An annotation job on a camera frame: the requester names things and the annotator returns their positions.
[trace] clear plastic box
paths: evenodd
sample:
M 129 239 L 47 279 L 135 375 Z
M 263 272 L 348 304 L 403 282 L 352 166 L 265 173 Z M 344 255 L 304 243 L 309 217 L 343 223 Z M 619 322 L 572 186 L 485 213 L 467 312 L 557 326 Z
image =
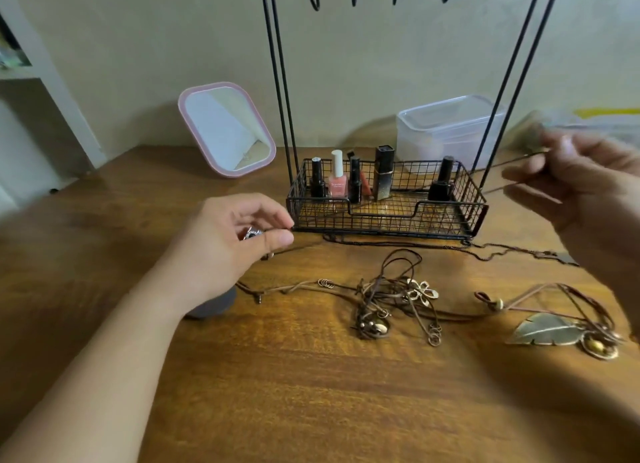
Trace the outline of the clear plastic box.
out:
M 471 169 L 492 109 L 493 103 L 486 97 L 464 95 L 400 111 L 396 116 L 397 158 L 424 161 L 448 155 Z M 504 107 L 500 106 L 476 168 L 489 162 L 503 120 Z

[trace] mirror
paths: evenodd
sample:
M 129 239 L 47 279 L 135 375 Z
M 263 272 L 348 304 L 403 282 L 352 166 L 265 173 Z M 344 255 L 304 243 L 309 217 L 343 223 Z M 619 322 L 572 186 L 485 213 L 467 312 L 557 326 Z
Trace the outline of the mirror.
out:
M 180 95 L 178 107 L 220 175 L 239 177 L 275 158 L 276 145 L 242 87 L 231 82 L 191 87 Z

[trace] hand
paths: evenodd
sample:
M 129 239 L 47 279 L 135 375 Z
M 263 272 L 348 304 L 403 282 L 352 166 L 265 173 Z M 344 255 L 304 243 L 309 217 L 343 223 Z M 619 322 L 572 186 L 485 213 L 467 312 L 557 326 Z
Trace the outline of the hand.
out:
M 505 194 L 549 220 L 569 254 L 617 295 L 640 275 L 640 153 L 599 136 L 546 132 L 546 154 L 502 176 Z
M 239 240 L 251 226 L 264 233 Z M 141 285 L 181 317 L 226 292 L 263 255 L 291 244 L 292 226 L 287 210 L 261 193 L 205 200 Z

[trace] table surface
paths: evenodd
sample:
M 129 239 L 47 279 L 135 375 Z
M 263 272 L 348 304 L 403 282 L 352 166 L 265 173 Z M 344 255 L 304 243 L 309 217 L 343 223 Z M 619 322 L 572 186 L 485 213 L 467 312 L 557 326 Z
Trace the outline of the table surface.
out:
M 329 149 L 301 149 L 300 158 Z M 360 151 L 363 157 L 371 151 Z M 492 171 L 488 188 L 500 185 Z M 217 177 L 195 148 L 139 147 L 0 225 L 0 441 L 36 404 L 206 197 L 264 192 L 284 202 L 283 150 L 242 179 Z M 489 197 L 477 238 L 562 250 L 553 230 Z M 392 249 L 321 243 L 258 263 L 243 281 L 261 289 L 304 279 L 356 284 Z M 422 252 L 418 278 L 441 306 L 478 310 L 473 291 L 509 299 L 564 282 L 600 300 L 620 332 L 611 294 L 585 271 L 510 253 L 489 263 Z M 534 305 L 570 312 L 561 295 Z M 525 317 L 506 313 L 445 325 L 429 346 L 398 314 L 391 337 L 363 341 L 352 306 L 329 294 L 240 293 L 224 315 L 182 322 L 170 347 L 142 462 L 600 462 L 640 457 L 640 351 L 601 362 L 575 347 L 511 346 Z

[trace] beige wall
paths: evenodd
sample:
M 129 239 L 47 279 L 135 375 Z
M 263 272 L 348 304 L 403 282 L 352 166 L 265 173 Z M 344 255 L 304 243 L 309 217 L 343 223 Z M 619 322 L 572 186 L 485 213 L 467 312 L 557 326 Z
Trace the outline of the beige wall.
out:
M 399 110 L 496 95 L 529 0 L 390 2 L 321 0 L 315 12 L 308 0 L 278 1 L 299 144 L 378 144 L 395 135 Z M 638 3 L 558 0 L 516 119 L 533 108 L 637 106 Z M 216 81 L 244 87 L 281 136 L 261 0 L 20 4 L 109 156 L 190 143 L 177 97 Z

